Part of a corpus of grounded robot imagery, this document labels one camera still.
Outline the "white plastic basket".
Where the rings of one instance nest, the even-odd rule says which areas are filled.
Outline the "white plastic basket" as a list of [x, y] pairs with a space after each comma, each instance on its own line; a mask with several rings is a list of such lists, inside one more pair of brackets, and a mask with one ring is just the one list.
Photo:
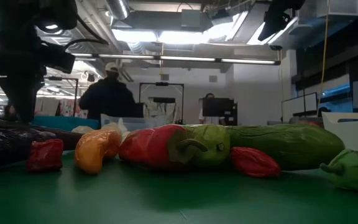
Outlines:
[[358, 113], [322, 112], [324, 128], [337, 135], [348, 149], [358, 151]]

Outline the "small red bell pepper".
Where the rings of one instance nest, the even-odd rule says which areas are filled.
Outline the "small red bell pepper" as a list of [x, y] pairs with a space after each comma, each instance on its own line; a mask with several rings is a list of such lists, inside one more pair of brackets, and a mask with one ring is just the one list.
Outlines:
[[62, 154], [64, 143], [61, 139], [34, 141], [26, 163], [29, 172], [58, 171], [63, 167]]
[[249, 147], [233, 147], [231, 162], [241, 174], [254, 178], [273, 178], [281, 173], [279, 164], [266, 153]]

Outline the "green table mat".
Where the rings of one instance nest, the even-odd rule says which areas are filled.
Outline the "green table mat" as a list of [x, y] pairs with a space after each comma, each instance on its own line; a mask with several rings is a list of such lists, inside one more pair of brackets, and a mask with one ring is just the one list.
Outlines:
[[358, 224], [358, 193], [318, 170], [253, 179], [235, 172], [154, 173], [107, 163], [82, 174], [0, 170], [0, 224]]

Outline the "long orange pepper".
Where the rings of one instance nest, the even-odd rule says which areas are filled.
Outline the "long orange pepper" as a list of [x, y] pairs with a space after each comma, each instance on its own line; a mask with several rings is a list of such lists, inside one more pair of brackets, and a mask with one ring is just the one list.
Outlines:
[[76, 166], [89, 175], [97, 175], [104, 159], [114, 159], [121, 145], [121, 132], [99, 129], [82, 135], [75, 149]]

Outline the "dark purple eggplant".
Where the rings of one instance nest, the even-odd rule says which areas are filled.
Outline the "dark purple eggplant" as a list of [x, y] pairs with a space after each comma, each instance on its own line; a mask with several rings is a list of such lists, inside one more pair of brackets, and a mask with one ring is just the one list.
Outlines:
[[20, 122], [4, 121], [0, 119], [0, 129], [18, 129], [20, 131], [28, 131], [34, 129], [41, 132], [54, 133], [58, 139], [61, 139], [65, 145], [64, 150], [74, 150], [77, 142], [82, 137], [80, 133], [72, 133], [61, 129], [48, 128], [43, 126], [37, 126], [32, 124], [23, 124]]
[[34, 141], [55, 138], [54, 133], [31, 128], [0, 128], [0, 167], [27, 160]]

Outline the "dark blue plastic basket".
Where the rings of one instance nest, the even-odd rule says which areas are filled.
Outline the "dark blue plastic basket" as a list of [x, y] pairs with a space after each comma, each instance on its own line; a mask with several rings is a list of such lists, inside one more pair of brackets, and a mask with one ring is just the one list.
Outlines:
[[46, 116], [36, 115], [31, 122], [36, 126], [72, 131], [78, 126], [87, 126], [93, 129], [99, 128], [99, 121], [93, 119], [78, 118], [72, 116]]

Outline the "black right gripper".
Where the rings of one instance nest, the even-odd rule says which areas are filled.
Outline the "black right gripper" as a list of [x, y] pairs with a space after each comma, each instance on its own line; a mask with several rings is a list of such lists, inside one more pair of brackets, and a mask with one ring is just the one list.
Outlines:
[[265, 20], [264, 28], [258, 36], [259, 41], [263, 41], [287, 25], [285, 11], [287, 9], [299, 10], [306, 0], [272, 0]]

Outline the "red and yellow apple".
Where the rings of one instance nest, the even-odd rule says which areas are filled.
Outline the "red and yellow apple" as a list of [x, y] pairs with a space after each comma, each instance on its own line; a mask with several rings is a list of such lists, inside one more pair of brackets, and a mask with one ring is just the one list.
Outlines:
[[310, 126], [316, 126], [316, 127], [319, 127], [319, 128], [322, 128], [322, 127], [323, 127], [323, 126], [321, 125], [321, 123], [316, 122], [316, 121], [300, 121], [300, 123], [302, 123], [302, 124], [307, 124], [307, 125], [310, 125]]

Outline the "dark green cucumber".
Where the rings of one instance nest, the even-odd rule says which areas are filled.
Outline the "dark green cucumber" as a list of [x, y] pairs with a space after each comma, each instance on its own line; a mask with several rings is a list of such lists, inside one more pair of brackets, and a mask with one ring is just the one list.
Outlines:
[[345, 150], [335, 134], [308, 124], [227, 126], [226, 130], [232, 147], [260, 150], [286, 171], [317, 169]]

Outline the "long ceiling light strip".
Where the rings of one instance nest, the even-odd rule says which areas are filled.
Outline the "long ceiling light strip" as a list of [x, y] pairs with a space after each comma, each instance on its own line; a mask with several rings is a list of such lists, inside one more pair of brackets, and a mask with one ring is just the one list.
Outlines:
[[280, 65], [278, 60], [259, 60], [248, 58], [213, 58], [213, 57], [190, 57], [171, 55], [136, 55], [136, 54], [96, 54], [96, 53], [72, 53], [79, 58], [113, 58], [134, 60], [158, 60], [158, 61], [184, 61], [184, 62], [208, 62], [208, 63], [235, 63], [251, 65]]

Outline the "long red pepper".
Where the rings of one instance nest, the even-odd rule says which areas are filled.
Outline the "long red pepper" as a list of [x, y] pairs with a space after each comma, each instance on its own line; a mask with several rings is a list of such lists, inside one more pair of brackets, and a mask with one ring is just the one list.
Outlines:
[[183, 126], [168, 124], [129, 133], [119, 148], [119, 158], [152, 170], [178, 171], [207, 150]]

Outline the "silver ventilation duct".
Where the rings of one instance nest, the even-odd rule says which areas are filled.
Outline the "silver ventilation duct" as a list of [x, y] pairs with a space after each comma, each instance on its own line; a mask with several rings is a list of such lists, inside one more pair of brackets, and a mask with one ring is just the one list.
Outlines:
[[126, 0], [106, 0], [106, 6], [117, 20], [123, 20], [130, 14], [130, 7]]

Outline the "white hanging cloth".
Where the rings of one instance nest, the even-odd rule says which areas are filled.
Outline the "white hanging cloth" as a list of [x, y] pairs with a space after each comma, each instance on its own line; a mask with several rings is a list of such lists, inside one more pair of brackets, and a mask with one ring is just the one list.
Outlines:
[[176, 103], [157, 103], [149, 99], [144, 103], [144, 119], [150, 128], [173, 124], [177, 118]]

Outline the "light green cucumber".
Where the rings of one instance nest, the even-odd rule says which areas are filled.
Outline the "light green cucumber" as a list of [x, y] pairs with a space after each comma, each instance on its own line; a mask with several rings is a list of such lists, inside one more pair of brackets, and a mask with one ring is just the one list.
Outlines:
[[216, 124], [194, 124], [183, 126], [188, 134], [204, 144], [208, 150], [198, 151], [191, 164], [200, 168], [217, 167], [229, 157], [230, 135], [226, 128]]

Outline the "small green bell pepper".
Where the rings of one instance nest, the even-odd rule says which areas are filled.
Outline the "small green bell pepper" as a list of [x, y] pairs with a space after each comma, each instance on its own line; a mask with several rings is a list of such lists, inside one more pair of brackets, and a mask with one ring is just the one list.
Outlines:
[[329, 164], [319, 167], [336, 188], [358, 192], [358, 151], [345, 149]]

